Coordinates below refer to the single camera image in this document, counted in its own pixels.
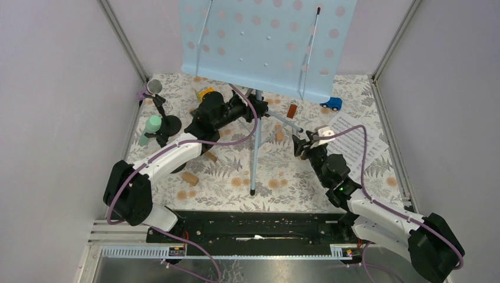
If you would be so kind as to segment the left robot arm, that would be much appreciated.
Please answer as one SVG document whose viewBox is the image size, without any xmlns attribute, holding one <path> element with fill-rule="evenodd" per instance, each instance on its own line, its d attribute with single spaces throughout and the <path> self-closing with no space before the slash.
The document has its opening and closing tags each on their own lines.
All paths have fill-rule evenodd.
<svg viewBox="0 0 500 283">
<path fill-rule="evenodd" d="M 267 112 L 268 103 L 254 94 L 233 93 L 229 101 L 217 91 L 205 94 L 192 122 L 176 140 L 144 159 L 134 163 L 121 160 L 113 166 L 103 195 L 109 214 L 119 215 L 131 226 L 159 228 L 168 242 L 178 241 L 183 227 L 177 222 L 177 214 L 153 202 L 152 186 L 166 175 L 182 170 L 188 161 L 212 146 L 220 145 L 221 128 L 239 118 L 250 123 Z"/>
</svg>

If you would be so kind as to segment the blue toy car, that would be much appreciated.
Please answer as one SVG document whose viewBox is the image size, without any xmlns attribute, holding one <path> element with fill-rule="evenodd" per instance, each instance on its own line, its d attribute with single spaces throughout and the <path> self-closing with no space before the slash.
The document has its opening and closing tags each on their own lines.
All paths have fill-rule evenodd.
<svg viewBox="0 0 500 283">
<path fill-rule="evenodd" d="M 331 97 L 327 102 L 321 103 L 322 108 L 329 108 L 332 111 L 340 111 L 343 106 L 343 101 L 338 97 Z"/>
</svg>

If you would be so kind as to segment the black microphone stand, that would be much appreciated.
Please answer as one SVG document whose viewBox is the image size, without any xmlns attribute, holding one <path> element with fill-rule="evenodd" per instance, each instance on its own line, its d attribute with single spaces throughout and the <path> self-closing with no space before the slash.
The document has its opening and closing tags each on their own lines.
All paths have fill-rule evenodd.
<svg viewBox="0 0 500 283">
<path fill-rule="evenodd" d="M 168 137 L 176 135 L 182 127 L 181 120 L 177 116 L 166 114 L 163 108 L 163 103 L 165 103 L 166 100 L 163 97 L 158 94 L 154 94 L 151 96 L 151 99 L 153 100 L 153 103 L 155 104 L 155 107 L 161 116 L 161 134 L 164 134 Z"/>
<path fill-rule="evenodd" d="M 183 147 L 181 143 L 188 140 L 188 134 L 183 133 L 167 146 L 153 153 L 147 161 L 148 167 L 152 169 L 151 176 L 164 173 L 172 173 L 185 163 L 182 160 Z"/>
</svg>

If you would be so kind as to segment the black microphone stand rear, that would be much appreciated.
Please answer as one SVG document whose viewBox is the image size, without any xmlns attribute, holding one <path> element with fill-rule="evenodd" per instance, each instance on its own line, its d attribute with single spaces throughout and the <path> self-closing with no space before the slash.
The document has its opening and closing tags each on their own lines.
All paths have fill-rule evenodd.
<svg viewBox="0 0 500 283">
<path fill-rule="evenodd" d="M 155 104 L 155 107 L 161 116 L 161 134 L 164 134 L 168 137 L 176 135 L 182 127 L 181 120 L 177 116 L 166 114 L 163 108 L 163 103 L 165 103 L 166 100 L 163 97 L 158 94 L 154 94 L 151 96 L 151 99 L 153 100 L 153 103 Z"/>
</svg>

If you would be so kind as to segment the light wooden block centre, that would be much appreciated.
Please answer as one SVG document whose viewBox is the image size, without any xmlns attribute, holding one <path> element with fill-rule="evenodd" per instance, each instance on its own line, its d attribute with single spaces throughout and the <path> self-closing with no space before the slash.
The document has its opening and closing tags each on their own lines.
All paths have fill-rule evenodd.
<svg viewBox="0 0 500 283">
<path fill-rule="evenodd" d="M 204 152 L 203 155 L 214 163 L 216 163 L 218 161 L 218 158 L 210 151 Z"/>
</svg>

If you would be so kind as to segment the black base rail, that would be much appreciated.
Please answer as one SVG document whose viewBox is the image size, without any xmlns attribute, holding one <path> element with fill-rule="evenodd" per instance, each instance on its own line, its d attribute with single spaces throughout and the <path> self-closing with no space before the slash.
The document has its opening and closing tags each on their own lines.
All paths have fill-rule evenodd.
<svg viewBox="0 0 500 283">
<path fill-rule="evenodd" d="M 344 223 L 342 213 L 217 212 L 188 211 L 177 213 L 179 220 L 170 238 L 150 228 L 146 242 L 177 244 L 188 256 L 203 252 L 178 241 L 190 240 L 213 257 L 333 257 L 333 248 L 356 254 L 365 243 Z"/>
</svg>

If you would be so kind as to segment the black microphone stand front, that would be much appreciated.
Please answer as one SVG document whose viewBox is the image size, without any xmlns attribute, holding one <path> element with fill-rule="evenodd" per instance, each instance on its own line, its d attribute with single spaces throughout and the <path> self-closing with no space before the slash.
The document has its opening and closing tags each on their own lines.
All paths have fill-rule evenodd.
<svg viewBox="0 0 500 283">
<path fill-rule="evenodd" d="M 153 153 L 147 161 L 148 167 L 152 169 L 151 176 L 164 173 L 172 173 L 185 163 L 182 160 L 183 147 L 181 143 L 188 140 L 188 134 L 183 133 L 167 146 Z"/>
</svg>

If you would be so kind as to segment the toy brick assembly grey base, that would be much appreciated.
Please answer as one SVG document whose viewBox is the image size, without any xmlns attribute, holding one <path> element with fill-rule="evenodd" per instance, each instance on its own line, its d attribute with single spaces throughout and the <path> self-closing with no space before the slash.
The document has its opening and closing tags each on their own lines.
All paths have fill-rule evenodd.
<svg viewBox="0 0 500 283">
<path fill-rule="evenodd" d="M 198 91 L 197 89 L 193 88 L 193 91 L 195 92 L 195 96 L 196 96 L 197 100 L 201 103 L 203 101 L 204 96 L 209 94 L 209 93 L 215 92 L 215 89 L 212 87 L 209 87 L 205 90 Z"/>
</svg>

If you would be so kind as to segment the dark red wooden block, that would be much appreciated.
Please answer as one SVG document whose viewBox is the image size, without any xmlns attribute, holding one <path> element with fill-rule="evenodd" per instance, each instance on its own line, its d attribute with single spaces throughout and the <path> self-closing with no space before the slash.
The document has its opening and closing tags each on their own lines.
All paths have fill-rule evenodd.
<svg viewBox="0 0 500 283">
<path fill-rule="evenodd" d="M 291 104 L 287 112 L 287 118 L 293 119 L 297 113 L 297 108 L 296 104 Z"/>
</svg>

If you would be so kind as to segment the light wooden block near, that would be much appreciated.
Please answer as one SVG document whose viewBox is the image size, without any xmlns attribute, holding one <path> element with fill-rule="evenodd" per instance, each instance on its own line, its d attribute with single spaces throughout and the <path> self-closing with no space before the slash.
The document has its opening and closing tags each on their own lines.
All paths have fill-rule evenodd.
<svg viewBox="0 0 500 283">
<path fill-rule="evenodd" d="M 183 181 L 189 184 L 189 186 L 196 186 L 199 183 L 199 178 L 190 172 L 184 172 L 181 175 Z"/>
</svg>

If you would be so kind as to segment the light blue music stand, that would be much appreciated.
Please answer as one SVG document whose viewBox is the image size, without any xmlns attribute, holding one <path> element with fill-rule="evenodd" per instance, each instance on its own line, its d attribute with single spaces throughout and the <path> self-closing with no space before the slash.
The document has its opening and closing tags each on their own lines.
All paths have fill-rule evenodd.
<svg viewBox="0 0 500 283">
<path fill-rule="evenodd" d="M 246 87 L 245 96 L 262 100 L 268 92 L 325 103 L 355 7 L 355 1 L 180 1 L 182 71 Z M 251 132 L 255 150 L 262 118 Z"/>
</svg>

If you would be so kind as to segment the floral tablecloth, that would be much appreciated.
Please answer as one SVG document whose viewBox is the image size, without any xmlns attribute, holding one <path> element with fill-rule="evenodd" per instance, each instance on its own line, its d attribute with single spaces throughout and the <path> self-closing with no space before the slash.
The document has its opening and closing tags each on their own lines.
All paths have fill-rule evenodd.
<svg viewBox="0 0 500 283">
<path fill-rule="evenodd" d="M 298 106 L 293 122 L 305 129 L 330 124 L 340 113 L 354 117 L 379 132 L 386 143 L 379 112 L 367 75 L 338 75 L 333 96 L 341 98 L 338 112 L 315 103 L 264 93 L 269 109 L 286 116 L 291 104 Z M 277 142 L 275 126 L 281 125 L 284 140 Z M 262 119 L 258 160 L 254 161 L 254 140 L 248 138 L 253 125 L 239 120 L 220 131 L 220 145 L 211 149 L 218 161 L 205 156 L 191 160 L 179 173 L 167 175 L 152 187 L 153 200 L 171 209 L 334 212 L 310 164 L 294 156 L 292 135 L 273 117 Z M 190 172 L 199 178 L 189 186 L 181 175 Z M 366 188 L 375 198 L 403 207 L 402 194 L 388 148 L 364 171 Z"/>
</svg>

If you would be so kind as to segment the light wooden block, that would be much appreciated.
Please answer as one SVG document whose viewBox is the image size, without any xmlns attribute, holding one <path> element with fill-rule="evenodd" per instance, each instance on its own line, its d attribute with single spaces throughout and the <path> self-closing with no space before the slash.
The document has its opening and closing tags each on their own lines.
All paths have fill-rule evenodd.
<svg viewBox="0 0 500 283">
<path fill-rule="evenodd" d="M 199 178 L 190 172 L 184 172 L 181 175 L 183 181 L 189 184 L 189 186 L 196 186 L 199 183 Z"/>
<path fill-rule="evenodd" d="M 210 151 L 204 152 L 203 155 L 214 163 L 216 163 L 218 161 L 218 158 Z"/>
<path fill-rule="evenodd" d="M 275 138 L 277 142 L 282 142 L 284 140 L 284 132 L 281 125 L 275 126 Z"/>
</svg>

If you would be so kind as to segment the sheet music page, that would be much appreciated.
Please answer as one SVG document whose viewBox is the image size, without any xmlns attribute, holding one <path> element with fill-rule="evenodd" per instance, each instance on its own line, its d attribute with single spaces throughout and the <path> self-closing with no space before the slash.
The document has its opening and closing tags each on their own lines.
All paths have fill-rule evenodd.
<svg viewBox="0 0 500 283">
<path fill-rule="evenodd" d="M 349 165 L 351 169 L 349 176 L 358 178 L 361 175 L 361 163 L 364 152 L 363 131 L 360 129 L 353 131 L 347 135 L 347 138 L 352 145 L 352 149 L 350 149 L 349 153 L 353 156 Z M 364 168 L 368 169 L 375 159 L 378 158 L 387 148 L 388 145 L 379 137 L 369 134 Z"/>
<path fill-rule="evenodd" d="M 349 116 L 346 113 L 340 113 L 337 114 L 331 121 L 330 124 L 334 130 L 334 133 L 340 133 L 342 131 L 348 130 L 350 128 L 353 128 L 354 126 L 358 126 L 361 123 L 356 120 L 354 117 Z M 368 126 L 365 126 L 367 130 L 367 134 L 371 134 L 373 136 L 379 137 L 379 132 L 372 130 Z M 329 153 L 338 153 L 342 154 L 346 160 L 349 162 L 352 161 L 352 155 L 349 153 L 350 149 L 352 149 L 352 145 L 350 144 L 349 139 L 347 138 L 347 135 L 349 133 L 352 133 L 353 131 L 356 131 L 358 129 L 352 130 L 342 136 L 336 137 L 333 141 L 329 142 L 327 145 L 327 150 Z"/>
</svg>

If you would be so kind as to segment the green toy microphone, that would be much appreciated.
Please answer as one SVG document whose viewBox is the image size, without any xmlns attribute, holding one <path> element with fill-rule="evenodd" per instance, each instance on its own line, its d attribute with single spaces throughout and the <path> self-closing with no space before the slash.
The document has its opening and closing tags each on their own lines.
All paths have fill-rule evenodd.
<svg viewBox="0 0 500 283">
<path fill-rule="evenodd" d="M 147 146 L 150 136 L 155 134 L 162 125 L 162 119 L 159 116 L 151 116 L 146 120 L 144 130 L 139 138 L 138 145 L 141 147 Z"/>
</svg>

